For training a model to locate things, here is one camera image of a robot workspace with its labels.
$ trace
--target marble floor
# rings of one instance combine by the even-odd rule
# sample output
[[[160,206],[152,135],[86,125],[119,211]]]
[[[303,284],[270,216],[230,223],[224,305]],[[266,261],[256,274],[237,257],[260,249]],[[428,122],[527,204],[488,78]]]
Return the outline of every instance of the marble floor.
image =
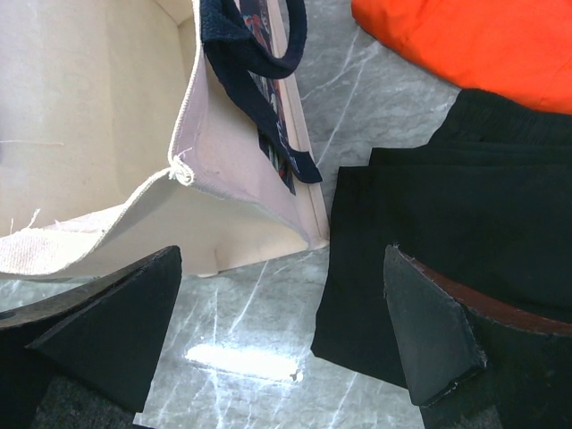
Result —
[[[309,35],[297,79],[330,207],[340,164],[371,147],[424,144],[458,90],[364,33],[349,0],[307,0]],[[400,388],[313,357],[328,250],[185,278],[145,412],[175,428],[423,427]],[[0,311],[71,282],[2,282]]]

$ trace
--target folded black pants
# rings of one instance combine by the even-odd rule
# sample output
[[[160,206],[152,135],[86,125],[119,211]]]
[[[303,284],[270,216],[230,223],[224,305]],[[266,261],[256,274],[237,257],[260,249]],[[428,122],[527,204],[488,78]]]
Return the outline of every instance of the folded black pants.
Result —
[[[383,255],[572,323],[572,117],[464,90],[430,143],[340,168],[314,354],[407,387],[383,298]]]

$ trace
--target canvas bag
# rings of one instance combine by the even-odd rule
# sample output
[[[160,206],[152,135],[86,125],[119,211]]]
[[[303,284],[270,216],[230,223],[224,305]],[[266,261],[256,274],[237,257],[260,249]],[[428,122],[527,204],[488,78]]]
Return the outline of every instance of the canvas bag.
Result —
[[[327,244],[319,185],[284,186],[205,58],[200,6],[0,2],[2,276],[110,273],[173,244],[210,275]],[[308,151],[296,82],[279,85]]]

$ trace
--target orange cloth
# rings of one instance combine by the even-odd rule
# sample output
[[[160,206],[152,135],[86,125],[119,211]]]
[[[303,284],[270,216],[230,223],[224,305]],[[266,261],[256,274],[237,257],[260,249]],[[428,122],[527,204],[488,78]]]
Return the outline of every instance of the orange cloth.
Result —
[[[365,31],[462,88],[572,114],[572,0],[352,0]]]

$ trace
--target open bag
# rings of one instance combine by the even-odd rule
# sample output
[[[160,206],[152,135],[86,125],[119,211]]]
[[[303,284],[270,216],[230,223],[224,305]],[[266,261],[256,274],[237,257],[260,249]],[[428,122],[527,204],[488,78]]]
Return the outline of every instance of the open bag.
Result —
[[[210,275],[327,244],[319,185],[207,61],[201,1],[0,2],[1,276],[99,275],[169,245]],[[286,52],[275,0],[248,2]],[[273,86],[286,146],[308,152],[293,76],[250,72]]]

